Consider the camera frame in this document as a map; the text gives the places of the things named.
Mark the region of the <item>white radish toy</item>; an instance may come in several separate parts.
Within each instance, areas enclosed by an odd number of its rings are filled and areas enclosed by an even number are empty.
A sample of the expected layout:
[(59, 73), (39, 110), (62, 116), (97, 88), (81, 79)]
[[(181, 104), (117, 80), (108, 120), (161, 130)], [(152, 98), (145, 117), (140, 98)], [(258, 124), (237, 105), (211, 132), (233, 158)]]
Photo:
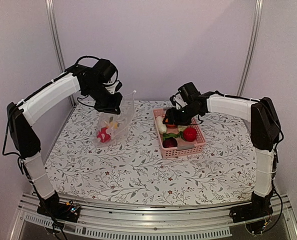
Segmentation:
[(155, 119), (158, 132), (161, 135), (163, 135), (167, 132), (167, 126), (163, 123), (163, 120), (164, 120), (164, 118), (162, 116), (157, 116)]

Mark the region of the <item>yellow lemon toy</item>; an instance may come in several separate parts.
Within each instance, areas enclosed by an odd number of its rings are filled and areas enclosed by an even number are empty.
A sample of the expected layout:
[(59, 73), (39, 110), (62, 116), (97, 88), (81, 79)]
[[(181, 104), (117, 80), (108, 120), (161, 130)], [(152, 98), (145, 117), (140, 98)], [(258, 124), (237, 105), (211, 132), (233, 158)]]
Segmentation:
[(118, 123), (116, 121), (112, 121), (107, 125), (108, 128), (111, 128), (114, 130), (117, 130), (119, 128), (119, 126), (120, 126), (120, 123)]

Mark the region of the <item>clear zip top bag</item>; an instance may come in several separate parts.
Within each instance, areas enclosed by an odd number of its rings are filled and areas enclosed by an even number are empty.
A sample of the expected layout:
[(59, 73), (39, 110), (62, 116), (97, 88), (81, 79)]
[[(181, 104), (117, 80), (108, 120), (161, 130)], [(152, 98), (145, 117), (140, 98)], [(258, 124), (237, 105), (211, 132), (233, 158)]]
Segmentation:
[(120, 104), (120, 114), (100, 113), (95, 128), (93, 143), (96, 147), (104, 147), (121, 142), (128, 134), (128, 128), (135, 114), (135, 94), (123, 97)]

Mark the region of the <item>red apple toy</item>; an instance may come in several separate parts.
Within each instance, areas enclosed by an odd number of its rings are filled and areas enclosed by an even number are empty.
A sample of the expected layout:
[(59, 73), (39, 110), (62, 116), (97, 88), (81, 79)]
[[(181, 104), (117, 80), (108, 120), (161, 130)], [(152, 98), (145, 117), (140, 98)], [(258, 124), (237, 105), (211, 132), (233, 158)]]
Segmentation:
[(197, 139), (197, 130), (193, 127), (187, 127), (182, 135), (185, 141), (194, 142)]

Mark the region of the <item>pink perforated plastic basket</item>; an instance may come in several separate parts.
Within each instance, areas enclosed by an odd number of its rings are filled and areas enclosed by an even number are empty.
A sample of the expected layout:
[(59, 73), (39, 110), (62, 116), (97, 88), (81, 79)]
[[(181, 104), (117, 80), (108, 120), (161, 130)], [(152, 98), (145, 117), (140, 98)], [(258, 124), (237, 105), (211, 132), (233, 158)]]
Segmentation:
[(191, 119), (192, 124), (188, 125), (188, 127), (195, 128), (197, 131), (197, 138), (193, 142), (185, 141), (183, 138), (183, 131), (178, 131), (178, 126), (176, 128), (167, 128), (167, 134), (168, 133), (174, 133), (177, 135), (177, 147), (170, 147), (170, 148), (164, 148), (162, 145), (163, 142), (163, 135), (159, 133), (157, 124), (156, 124), (156, 117), (158, 116), (165, 116), (166, 110), (163, 108), (157, 108), (153, 110), (153, 120), (155, 129), (157, 132), (158, 142), (161, 149), (161, 155), (163, 158), (174, 158), (174, 157), (180, 157), (180, 156), (186, 156), (186, 155), (192, 155), (192, 154), (198, 154), (201, 153), (203, 150), (204, 145), (206, 144), (206, 140), (204, 138), (204, 135), (200, 129), (200, 127), (197, 125), (196, 119), (193, 117)]

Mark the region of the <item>orange tangerine toy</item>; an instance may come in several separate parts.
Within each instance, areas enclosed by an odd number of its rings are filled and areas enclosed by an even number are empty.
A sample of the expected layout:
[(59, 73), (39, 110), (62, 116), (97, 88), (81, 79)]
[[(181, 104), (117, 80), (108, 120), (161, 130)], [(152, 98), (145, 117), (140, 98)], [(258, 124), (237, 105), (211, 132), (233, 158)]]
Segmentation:
[(165, 125), (166, 125), (167, 128), (170, 128), (170, 129), (173, 129), (173, 128), (177, 127), (176, 124), (170, 124), (167, 119), (165, 120)]

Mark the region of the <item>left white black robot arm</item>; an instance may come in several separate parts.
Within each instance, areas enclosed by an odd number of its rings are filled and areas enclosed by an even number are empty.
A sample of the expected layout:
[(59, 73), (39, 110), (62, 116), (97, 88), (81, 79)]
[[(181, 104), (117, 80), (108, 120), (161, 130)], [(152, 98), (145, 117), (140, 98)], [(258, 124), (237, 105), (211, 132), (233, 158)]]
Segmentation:
[(58, 77), (18, 103), (6, 107), (7, 125), (5, 136), (11, 137), (19, 157), (19, 167), (26, 174), (37, 194), (44, 199), (43, 208), (52, 217), (63, 213), (63, 206), (54, 198), (56, 191), (47, 176), (42, 155), (41, 141), (33, 125), (51, 108), (65, 98), (80, 93), (94, 100), (94, 108), (100, 113), (119, 115), (122, 83), (117, 67), (108, 59), (98, 58), (94, 66), (88, 67), (75, 62)]

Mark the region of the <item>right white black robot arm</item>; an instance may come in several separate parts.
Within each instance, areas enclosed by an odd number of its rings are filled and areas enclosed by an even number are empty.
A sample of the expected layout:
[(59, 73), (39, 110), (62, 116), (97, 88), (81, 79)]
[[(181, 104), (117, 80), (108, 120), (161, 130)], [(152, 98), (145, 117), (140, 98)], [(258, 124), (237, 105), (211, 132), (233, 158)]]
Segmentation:
[(192, 118), (208, 113), (224, 114), (250, 123), (250, 139), (256, 153), (256, 180), (253, 195), (265, 198), (273, 192), (278, 144), (284, 139), (274, 104), (261, 99), (227, 95), (219, 91), (200, 93), (192, 82), (179, 87), (170, 97), (163, 123), (188, 126)]

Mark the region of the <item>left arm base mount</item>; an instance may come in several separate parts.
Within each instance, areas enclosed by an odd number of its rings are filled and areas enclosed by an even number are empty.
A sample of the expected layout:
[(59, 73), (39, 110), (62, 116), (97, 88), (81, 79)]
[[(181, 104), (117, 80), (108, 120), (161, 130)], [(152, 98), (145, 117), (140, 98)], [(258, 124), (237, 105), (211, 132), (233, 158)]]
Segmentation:
[(72, 200), (61, 203), (57, 199), (47, 199), (40, 201), (37, 213), (56, 220), (77, 223), (81, 212), (79, 203), (73, 203)]

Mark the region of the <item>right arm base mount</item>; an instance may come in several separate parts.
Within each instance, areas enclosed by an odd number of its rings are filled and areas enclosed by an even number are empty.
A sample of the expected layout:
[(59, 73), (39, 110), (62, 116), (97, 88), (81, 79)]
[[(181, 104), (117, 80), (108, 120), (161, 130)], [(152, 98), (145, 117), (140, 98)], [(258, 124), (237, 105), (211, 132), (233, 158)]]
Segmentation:
[(246, 230), (252, 235), (262, 234), (272, 220), (271, 204), (261, 206), (257, 203), (238, 205), (230, 208), (229, 217), (234, 223), (245, 223)]

